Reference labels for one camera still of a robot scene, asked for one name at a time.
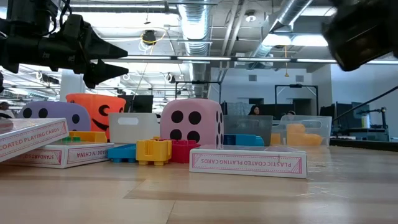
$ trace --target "yellow toy block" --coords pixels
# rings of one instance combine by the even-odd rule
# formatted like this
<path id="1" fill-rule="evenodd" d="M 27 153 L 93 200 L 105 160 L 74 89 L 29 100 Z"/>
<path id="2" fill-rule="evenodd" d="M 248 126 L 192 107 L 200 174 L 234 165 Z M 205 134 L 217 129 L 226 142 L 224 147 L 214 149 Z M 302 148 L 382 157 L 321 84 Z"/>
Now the yellow toy block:
<path id="1" fill-rule="evenodd" d="M 96 142 L 96 143 L 107 143 L 105 132 L 101 131 L 70 131 L 69 136 L 80 137 L 81 141 Z"/>
<path id="2" fill-rule="evenodd" d="M 288 146 L 320 146 L 323 138 L 317 134 L 305 134 L 302 124 L 287 125 Z"/>
<path id="3" fill-rule="evenodd" d="M 162 166 L 172 157 L 172 142 L 156 140 L 140 140 L 136 144 L 136 160 L 139 165 L 154 162 L 155 166 Z"/>
<path id="4" fill-rule="evenodd" d="M 271 134 L 271 146 L 280 145 L 280 134 L 279 133 L 272 133 Z"/>

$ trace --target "ventilation duct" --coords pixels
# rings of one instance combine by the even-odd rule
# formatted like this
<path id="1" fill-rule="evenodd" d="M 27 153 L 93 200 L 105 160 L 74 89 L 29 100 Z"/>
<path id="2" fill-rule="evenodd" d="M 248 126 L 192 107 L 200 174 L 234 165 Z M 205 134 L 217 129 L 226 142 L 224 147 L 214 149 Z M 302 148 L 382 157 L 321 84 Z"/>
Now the ventilation duct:
<path id="1" fill-rule="evenodd" d="M 209 13 L 210 6 L 199 4 L 181 4 L 178 5 L 178 11 L 181 15 L 181 29 L 183 37 L 193 42 L 185 43 L 185 50 L 189 56 L 207 56 L 209 45 L 201 40 L 209 38 Z M 205 63 L 190 64 L 191 81 L 208 80 L 207 66 Z M 203 92 L 199 86 L 194 86 L 195 97 L 203 97 Z"/>
<path id="2" fill-rule="evenodd" d="M 290 27 L 290 30 L 293 29 L 293 23 L 299 18 L 301 13 L 311 4 L 313 0 L 284 0 L 282 2 L 281 8 L 279 11 L 275 12 L 272 15 L 267 16 L 263 25 L 263 33 L 265 33 L 265 38 L 267 35 L 275 31 L 277 29 L 283 27 Z M 259 44 L 257 49 L 252 52 L 250 57 L 266 57 L 268 53 L 272 50 L 273 45 L 266 45 L 263 43 Z M 248 70 L 253 70 L 255 68 L 264 68 L 264 65 L 261 63 L 249 63 L 247 66 Z"/>
<path id="3" fill-rule="evenodd" d="M 113 12 L 113 13 L 162 13 L 178 14 L 176 5 L 170 5 L 167 2 L 142 3 L 142 4 L 114 4 L 114 3 L 90 3 L 74 2 L 71 4 L 73 12 Z"/>

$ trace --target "purple foam die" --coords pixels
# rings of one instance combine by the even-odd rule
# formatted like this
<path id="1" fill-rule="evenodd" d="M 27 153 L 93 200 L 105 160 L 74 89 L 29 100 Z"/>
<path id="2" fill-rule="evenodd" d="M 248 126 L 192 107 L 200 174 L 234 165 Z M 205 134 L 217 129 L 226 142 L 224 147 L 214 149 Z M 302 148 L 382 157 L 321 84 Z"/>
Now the purple foam die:
<path id="1" fill-rule="evenodd" d="M 90 116 L 74 103 L 36 101 L 21 109 L 17 118 L 66 118 L 69 131 L 90 131 Z"/>

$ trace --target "desk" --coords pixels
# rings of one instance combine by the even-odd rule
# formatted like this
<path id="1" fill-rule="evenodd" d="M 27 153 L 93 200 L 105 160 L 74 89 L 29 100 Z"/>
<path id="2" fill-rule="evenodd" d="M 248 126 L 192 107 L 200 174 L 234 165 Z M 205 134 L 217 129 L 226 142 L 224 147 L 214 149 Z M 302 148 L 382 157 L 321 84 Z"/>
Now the desk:
<path id="1" fill-rule="evenodd" d="M 189 173 L 186 164 L 1 166 L 1 223 L 397 223 L 398 153 L 305 150 L 308 179 Z"/>
<path id="2" fill-rule="evenodd" d="M 388 129 L 384 128 L 350 128 L 345 132 L 357 140 L 390 141 Z"/>

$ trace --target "black cable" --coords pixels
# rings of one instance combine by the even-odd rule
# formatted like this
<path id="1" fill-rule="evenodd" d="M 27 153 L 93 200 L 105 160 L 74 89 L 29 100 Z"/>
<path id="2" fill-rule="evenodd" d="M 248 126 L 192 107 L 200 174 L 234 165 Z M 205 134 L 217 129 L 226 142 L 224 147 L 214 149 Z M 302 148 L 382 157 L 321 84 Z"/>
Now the black cable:
<path id="1" fill-rule="evenodd" d="M 62 28 L 63 25 L 63 16 L 69 10 L 69 13 L 72 14 L 72 8 L 70 7 L 70 0 L 62 0 L 62 2 L 65 4 L 62 8 L 61 15 L 60 15 L 60 27 Z"/>
<path id="2" fill-rule="evenodd" d="M 67 3 L 66 0 L 61 0 L 61 1 L 65 4 L 64 7 L 66 6 L 68 8 L 69 15 L 72 14 L 72 8 L 70 7 L 70 4 Z"/>
<path id="3" fill-rule="evenodd" d="M 387 91 L 387 92 L 385 92 L 385 93 L 383 93 L 383 94 L 381 94 L 381 95 L 379 95 L 379 96 L 377 96 L 377 97 L 375 97 L 375 98 L 373 98 L 373 99 L 371 99 L 371 100 L 368 100 L 368 101 L 365 102 L 365 103 L 361 103 L 360 105 L 355 106 L 355 107 L 351 108 L 351 109 L 348 110 L 348 111 L 345 111 L 345 112 L 342 113 L 340 116 L 338 116 L 337 118 L 333 119 L 333 121 L 339 120 L 342 116 L 345 116 L 346 114 L 348 114 L 348 113 L 350 113 L 350 112 L 352 112 L 352 111 L 354 111 L 354 110 L 356 110 L 356 109 L 362 107 L 363 105 L 372 103 L 373 101 L 378 100 L 378 99 L 382 98 L 383 96 L 386 96 L 386 95 L 388 95 L 388 94 L 390 94 L 390 93 L 392 93 L 393 91 L 396 91 L 396 90 L 398 90 L 398 86 L 395 86 L 394 88 L 390 89 L 389 91 Z"/>
<path id="4" fill-rule="evenodd" d="M 343 0 L 330 0 L 330 1 L 335 7 L 339 7 L 344 3 Z"/>
<path id="5" fill-rule="evenodd" d="M 53 25 L 53 28 L 52 28 L 51 31 L 48 31 L 48 32 L 46 32 L 44 34 L 40 34 L 40 36 L 42 36 L 42 37 L 46 36 L 46 35 L 49 35 L 49 34 L 52 34 L 57 29 L 57 17 L 49 10 L 46 10 L 46 12 L 48 12 L 50 14 L 51 21 L 53 22 L 54 25 Z"/>

